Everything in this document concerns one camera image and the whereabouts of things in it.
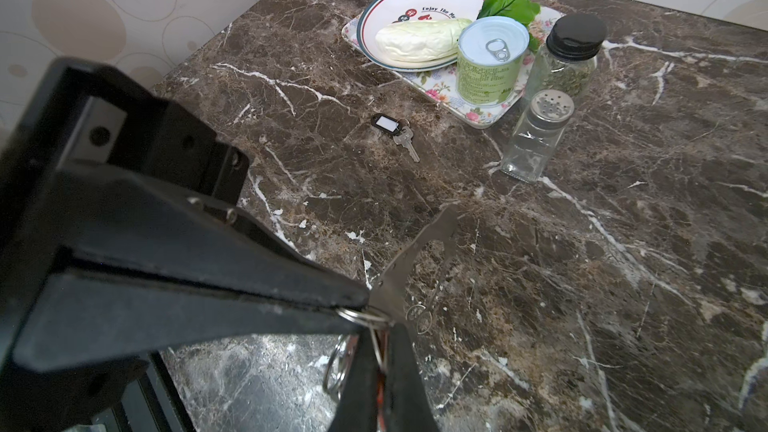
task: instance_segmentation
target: pull tab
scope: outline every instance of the pull tab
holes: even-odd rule
[[[494,39],[485,44],[485,49],[496,57],[499,62],[505,62],[509,59],[509,49],[507,43],[501,39]]]

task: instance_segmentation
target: marble countertop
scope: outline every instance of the marble countertop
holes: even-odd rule
[[[371,283],[446,204],[409,304],[445,431],[766,430],[768,33],[631,0],[536,0],[610,30],[534,185],[496,166],[519,114],[475,130],[344,42],[370,0],[261,0],[157,85],[254,158],[240,206]],[[370,117],[407,118],[420,163]],[[324,430],[336,339],[164,352],[199,432]]]

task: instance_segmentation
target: cabbage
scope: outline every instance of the cabbage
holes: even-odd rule
[[[395,22],[376,33],[379,49],[390,59],[427,62],[458,52],[458,36],[470,19]]]

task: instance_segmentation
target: keychain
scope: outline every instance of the keychain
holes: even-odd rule
[[[411,130],[409,125],[402,126],[397,120],[382,113],[378,113],[371,117],[371,125],[392,136],[392,138],[395,139],[395,144],[408,149],[408,153],[411,155],[414,162],[420,162],[421,159],[418,158],[416,149],[413,148],[411,142],[411,139],[413,139],[413,130]]]

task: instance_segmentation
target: salt shaker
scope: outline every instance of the salt shaker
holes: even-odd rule
[[[536,182],[554,155],[574,101],[559,90],[542,90],[520,115],[502,159],[502,171],[526,182]]]
[[[593,14],[566,15],[555,22],[536,54],[523,103],[540,90],[556,89],[578,106],[598,68],[595,56],[607,34],[605,23]]]

